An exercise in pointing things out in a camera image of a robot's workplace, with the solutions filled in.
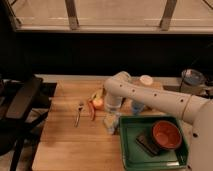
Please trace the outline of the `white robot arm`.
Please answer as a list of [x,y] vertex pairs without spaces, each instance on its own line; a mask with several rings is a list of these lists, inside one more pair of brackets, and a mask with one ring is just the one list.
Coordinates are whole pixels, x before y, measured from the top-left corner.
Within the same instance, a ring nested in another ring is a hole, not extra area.
[[213,99],[131,83],[131,76],[119,72],[104,82],[106,110],[117,110],[124,98],[141,102],[193,126],[187,171],[213,171]]

